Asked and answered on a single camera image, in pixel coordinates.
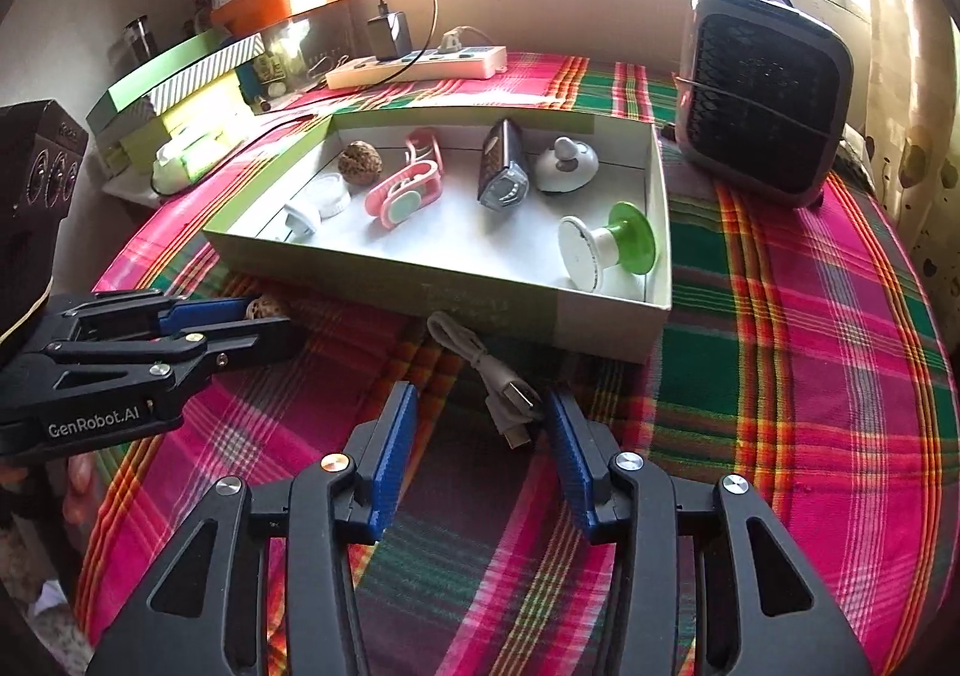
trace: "black speaker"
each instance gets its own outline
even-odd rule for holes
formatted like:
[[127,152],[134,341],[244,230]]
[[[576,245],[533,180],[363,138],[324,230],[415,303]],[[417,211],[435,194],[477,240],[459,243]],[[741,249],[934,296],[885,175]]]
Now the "black speaker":
[[0,107],[0,364],[46,302],[88,133],[53,100]]
[[774,1],[693,0],[677,85],[683,155],[791,207],[817,198],[853,87],[836,32]]

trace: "metal screw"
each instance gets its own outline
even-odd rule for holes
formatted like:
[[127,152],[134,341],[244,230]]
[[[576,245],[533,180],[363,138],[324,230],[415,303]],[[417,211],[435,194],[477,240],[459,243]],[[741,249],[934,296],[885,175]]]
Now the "metal screw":
[[616,455],[616,466],[621,470],[639,470],[643,466],[643,457],[632,451],[621,451]]
[[350,464],[350,458],[347,454],[328,454],[320,460],[320,467],[328,473],[339,473],[346,470]]
[[730,494],[746,494],[750,490],[750,483],[740,475],[727,475],[723,479],[723,488]]
[[222,497],[230,497],[232,494],[237,494],[242,487],[243,481],[235,475],[229,475],[227,478],[221,478],[217,482],[217,494]]

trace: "portable air cooler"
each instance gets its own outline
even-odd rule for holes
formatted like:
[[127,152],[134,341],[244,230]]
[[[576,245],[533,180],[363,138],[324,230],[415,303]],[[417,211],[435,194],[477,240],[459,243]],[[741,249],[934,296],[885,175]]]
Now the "portable air cooler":
[[791,207],[819,196],[853,84],[836,32],[774,1],[693,0],[677,84],[683,155]]

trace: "power strip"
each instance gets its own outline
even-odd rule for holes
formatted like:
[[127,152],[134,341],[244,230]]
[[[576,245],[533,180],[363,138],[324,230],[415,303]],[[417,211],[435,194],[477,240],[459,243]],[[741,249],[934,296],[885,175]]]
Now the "power strip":
[[[411,64],[416,58],[416,52],[393,61],[378,61],[373,56],[354,58],[342,67],[326,73],[326,86],[336,91],[383,82],[397,70]],[[503,46],[465,47],[455,53],[438,53],[430,49],[424,53],[424,57],[391,82],[486,80],[506,68],[507,49]]]

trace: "pink plastic object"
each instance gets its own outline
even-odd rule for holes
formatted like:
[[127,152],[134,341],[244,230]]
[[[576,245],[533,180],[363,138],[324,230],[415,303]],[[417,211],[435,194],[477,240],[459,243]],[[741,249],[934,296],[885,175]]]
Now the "pink plastic object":
[[407,137],[407,166],[371,189],[364,208],[394,229],[443,193],[443,158],[432,129],[416,129]]

